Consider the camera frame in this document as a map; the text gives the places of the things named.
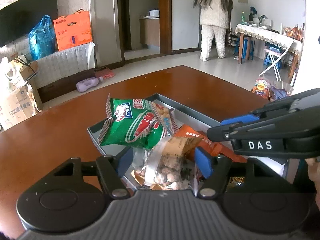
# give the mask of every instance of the white floor tile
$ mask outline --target white floor tile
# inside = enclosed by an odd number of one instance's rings
[[[259,74],[265,69],[263,66],[263,60],[254,58],[254,60],[243,60],[243,63],[238,64],[237,60],[234,59],[233,50],[227,49],[226,58],[218,59],[215,48],[212,48],[210,58],[207,62],[203,62],[199,59],[200,52],[189,52],[183,54],[176,54],[164,57],[157,57],[138,61],[125,65],[124,67],[113,70],[115,76],[104,80],[97,87],[87,90],[85,93],[89,93],[93,90],[117,83],[123,80],[127,80],[136,76],[144,75],[154,71],[178,66],[185,65],[191,68],[200,70],[210,75],[219,77],[228,82],[231,82],[239,87],[246,90],[251,90],[255,84]],[[288,81],[288,71],[282,69],[280,71],[283,81]],[[264,77],[268,78],[271,82],[276,81],[274,70],[269,70]],[[56,106],[80,96],[82,93],[78,91],[72,91],[66,95],[55,98],[49,102],[49,107]]]
[[[113,84],[113,82],[109,78],[109,79],[105,79],[102,82],[100,82],[96,87],[90,88],[90,89],[88,89],[87,91],[85,91],[83,93],[80,93],[78,90],[74,90],[74,91],[72,91],[70,93],[67,93],[65,95],[62,95],[60,97],[57,97],[57,98],[54,98],[54,99],[50,100],[48,102],[49,103],[49,107],[53,107],[53,106],[59,105],[59,104],[61,104],[63,102],[66,102],[68,100],[76,98],[76,97],[78,97],[80,95],[83,95],[83,94],[86,94],[86,93],[90,93],[91,91],[94,91],[94,90],[102,88],[102,87],[106,87],[106,86],[111,85],[111,84]]]
[[[160,53],[160,48],[158,47],[152,47],[150,49],[133,49],[133,50],[128,50],[124,52],[124,59],[129,60],[133,58],[144,57],[144,56],[149,56],[149,55],[154,55],[159,53]]]
[[[43,108],[42,111],[48,110],[49,109],[49,102],[43,103]]]

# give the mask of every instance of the light switch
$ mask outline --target light switch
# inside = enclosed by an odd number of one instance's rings
[[[239,3],[248,3],[248,0],[238,0]]]

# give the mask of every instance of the black tv screen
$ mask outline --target black tv screen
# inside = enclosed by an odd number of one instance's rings
[[[0,48],[29,33],[44,15],[58,18],[57,0],[18,0],[0,10]]]

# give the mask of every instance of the blue plastic bag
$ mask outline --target blue plastic bag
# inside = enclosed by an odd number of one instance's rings
[[[28,37],[33,60],[54,53],[56,34],[49,15],[42,17],[42,20],[32,29]]]

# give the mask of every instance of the doorway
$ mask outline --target doorway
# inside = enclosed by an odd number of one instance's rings
[[[228,11],[228,14],[229,14],[229,21],[228,21],[228,29],[227,29],[227,32],[226,32],[226,48],[228,47],[229,36],[230,36],[231,10]]]
[[[161,56],[159,7],[159,0],[120,0],[125,62]]]

